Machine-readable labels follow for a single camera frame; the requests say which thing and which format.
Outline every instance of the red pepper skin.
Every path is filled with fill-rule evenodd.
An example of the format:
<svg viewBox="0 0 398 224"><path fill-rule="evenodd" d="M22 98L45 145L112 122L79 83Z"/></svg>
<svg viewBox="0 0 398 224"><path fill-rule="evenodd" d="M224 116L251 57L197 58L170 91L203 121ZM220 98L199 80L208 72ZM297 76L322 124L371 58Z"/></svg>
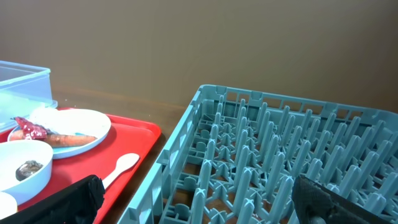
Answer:
<svg viewBox="0 0 398 224"><path fill-rule="evenodd" d="M25 118L14 118L19 127L24 132L24 139L38 139L43 140L47 137L47 130L40 125L34 124Z"/></svg>

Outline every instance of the white bowl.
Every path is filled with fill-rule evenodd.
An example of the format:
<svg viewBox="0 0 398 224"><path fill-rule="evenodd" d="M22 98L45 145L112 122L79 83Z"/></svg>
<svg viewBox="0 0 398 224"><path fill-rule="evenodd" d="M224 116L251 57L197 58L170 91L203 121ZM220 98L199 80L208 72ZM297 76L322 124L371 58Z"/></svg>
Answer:
<svg viewBox="0 0 398 224"><path fill-rule="evenodd" d="M52 156L51 146L42 141L0 143L0 191L12 195L18 205L35 197L51 178ZM29 160L35 160L43 167L23 181L18 181L16 170Z"/></svg>

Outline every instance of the food residue in bowl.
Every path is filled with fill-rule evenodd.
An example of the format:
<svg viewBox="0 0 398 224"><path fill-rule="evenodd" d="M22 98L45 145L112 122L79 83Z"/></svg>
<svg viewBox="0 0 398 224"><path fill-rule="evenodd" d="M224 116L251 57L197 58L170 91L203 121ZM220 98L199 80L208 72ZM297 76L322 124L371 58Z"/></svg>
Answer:
<svg viewBox="0 0 398 224"><path fill-rule="evenodd" d="M35 160L26 161L15 171L16 178L19 181L23 181L24 179L30 177L35 174L43 167L42 164L36 162Z"/></svg>

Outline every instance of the carrot piece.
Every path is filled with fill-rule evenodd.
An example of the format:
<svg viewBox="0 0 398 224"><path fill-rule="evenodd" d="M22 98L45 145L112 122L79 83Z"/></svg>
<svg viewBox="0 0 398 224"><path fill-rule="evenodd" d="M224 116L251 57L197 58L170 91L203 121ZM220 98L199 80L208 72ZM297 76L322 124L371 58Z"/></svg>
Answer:
<svg viewBox="0 0 398 224"><path fill-rule="evenodd" d="M10 140L24 139L24 132L18 130L13 132ZM84 146L85 144L91 143L96 139L94 136L70 136L64 134L48 134L44 142L48 143L51 147L73 147L73 146Z"/></svg>
<svg viewBox="0 0 398 224"><path fill-rule="evenodd" d="M10 137L10 141L20 140L20 139L25 139L23 130L14 131Z"/></svg>

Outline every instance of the brown wall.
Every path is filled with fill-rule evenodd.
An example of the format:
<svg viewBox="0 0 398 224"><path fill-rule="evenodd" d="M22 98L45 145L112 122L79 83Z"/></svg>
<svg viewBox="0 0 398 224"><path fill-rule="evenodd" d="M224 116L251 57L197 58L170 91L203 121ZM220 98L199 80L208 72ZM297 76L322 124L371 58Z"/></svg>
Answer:
<svg viewBox="0 0 398 224"><path fill-rule="evenodd" d="M186 105L215 83L398 112L398 1L1 0L0 59L50 67L54 89Z"/></svg>

